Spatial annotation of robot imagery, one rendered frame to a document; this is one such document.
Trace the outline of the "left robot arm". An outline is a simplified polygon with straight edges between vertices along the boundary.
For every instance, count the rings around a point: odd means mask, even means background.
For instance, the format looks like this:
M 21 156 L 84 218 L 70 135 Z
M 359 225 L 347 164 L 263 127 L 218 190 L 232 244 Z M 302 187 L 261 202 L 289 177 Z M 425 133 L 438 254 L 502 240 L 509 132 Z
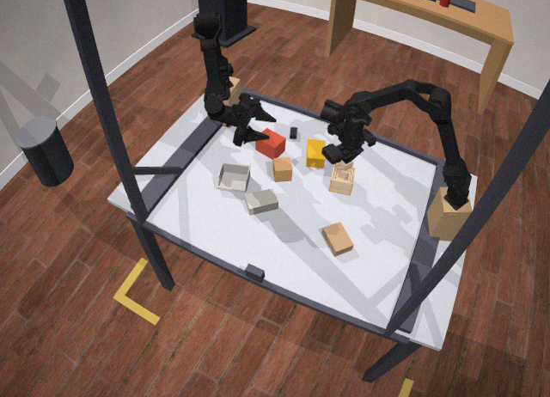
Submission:
M 193 18 L 193 28 L 194 33 L 200 40 L 200 50 L 204 54 L 208 78 L 204 95 L 204 102 L 206 101 L 205 111 L 210 113 L 208 114 L 210 119 L 223 123 L 224 114 L 229 107 L 224 105 L 223 101 L 230 98 L 229 87 L 234 87 L 234 84 L 228 78 L 232 76 L 234 70 L 233 67 L 229 65 L 228 59 L 219 51 L 219 48 L 221 49 L 218 39 L 222 32 L 221 20 L 221 14 L 218 14 L 218 11 L 199 13 Z M 205 39 L 202 40 L 199 34 L 205 37 Z M 250 94 L 241 93 L 239 100 L 241 101 L 242 99 L 242 101 L 241 103 L 239 101 L 239 107 L 234 104 L 233 107 L 237 107 L 237 109 L 230 111 L 229 114 L 235 119 L 243 121 L 243 114 L 249 109 L 250 103 L 253 101 L 250 97 Z M 207 98 L 208 100 L 206 100 Z M 223 101 L 221 101 L 221 99 Z

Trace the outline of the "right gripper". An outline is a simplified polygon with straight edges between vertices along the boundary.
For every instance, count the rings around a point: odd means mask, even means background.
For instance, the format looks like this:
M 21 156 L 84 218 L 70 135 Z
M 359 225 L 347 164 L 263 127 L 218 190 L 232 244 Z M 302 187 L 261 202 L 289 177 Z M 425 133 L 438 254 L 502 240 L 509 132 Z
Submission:
M 376 144 L 376 137 L 367 129 L 363 130 L 365 136 L 363 135 L 363 133 L 359 135 L 352 135 L 348 133 L 344 129 L 344 127 L 341 128 L 341 131 L 343 132 L 343 137 L 340 141 L 342 144 L 339 144 L 337 146 L 335 146 L 334 144 L 329 144 L 323 147 L 321 152 L 333 165 L 341 161 L 347 164 L 354 160 L 359 154 L 364 151 L 364 149 L 362 148 L 364 141 L 368 143 L 369 147 Z

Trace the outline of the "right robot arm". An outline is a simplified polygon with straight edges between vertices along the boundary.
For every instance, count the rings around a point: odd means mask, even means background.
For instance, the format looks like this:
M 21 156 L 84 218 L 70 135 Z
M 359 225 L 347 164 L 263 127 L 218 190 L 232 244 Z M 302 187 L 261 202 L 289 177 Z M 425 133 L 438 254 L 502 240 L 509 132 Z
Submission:
M 420 94 L 430 95 L 429 100 L 424 99 Z M 378 107 L 403 100 L 412 101 L 420 110 L 428 113 L 431 120 L 437 124 L 446 158 L 443 177 L 448 191 L 443 198 L 457 211 L 468 202 L 468 189 L 472 176 L 459 154 L 451 120 L 451 96 L 448 90 L 431 83 L 408 79 L 374 92 L 356 92 L 345 105 L 327 99 L 321 111 L 321 118 L 332 122 L 328 125 L 327 132 L 338 136 L 338 140 L 341 141 L 343 137 L 341 128 L 345 127 L 345 130 L 352 135 L 359 135 L 363 132 L 364 125 L 369 126 L 372 120 L 369 116 L 370 112 Z

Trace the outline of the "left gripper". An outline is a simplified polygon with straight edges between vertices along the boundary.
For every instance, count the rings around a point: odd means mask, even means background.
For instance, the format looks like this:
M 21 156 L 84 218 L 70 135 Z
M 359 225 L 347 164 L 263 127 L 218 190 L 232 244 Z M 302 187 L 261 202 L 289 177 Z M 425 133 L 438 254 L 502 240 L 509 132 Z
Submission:
M 230 111 L 235 110 L 235 108 L 233 106 L 228 107 L 225 114 L 224 114 L 223 122 L 224 122 L 224 124 L 226 124 L 226 127 L 229 127 L 229 125 L 232 125 L 232 126 L 235 126 L 235 127 L 238 126 L 235 130 L 235 134 L 234 134 L 234 138 L 233 138 L 233 144 L 235 146 L 241 147 L 243 141 L 244 141 L 243 144 L 245 144 L 245 143 L 249 143 L 249 142 L 253 142 L 253 141 L 267 140 L 267 139 L 270 138 L 270 136 L 268 136 L 264 133 L 253 130 L 251 128 L 251 126 L 248 125 L 252 117 L 255 118 L 255 120 L 258 120 L 258 121 L 273 122 L 273 123 L 276 123 L 276 121 L 277 121 L 275 118 L 273 118 L 269 113 L 267 113 L 262 108 L 261 103 L 259 103 L 260 99 L 253 98 L 252 100 L 253 101 L 251 101 L 251 103 L 250 103 L 250 108 L 248 109 L 249 113 L 247 113 L 248 112 L 247 111 L 243 114 L 243 116 L 245 116 L 245 118 L 243 118 L 243 121 L 235 119 L 233 116 L 231 116 L 231 114 L 229 114 Z M 245 126 L 247 128 L 245 128 Z M 242 137 L 243 137 L 243 139 L 242 139 Z

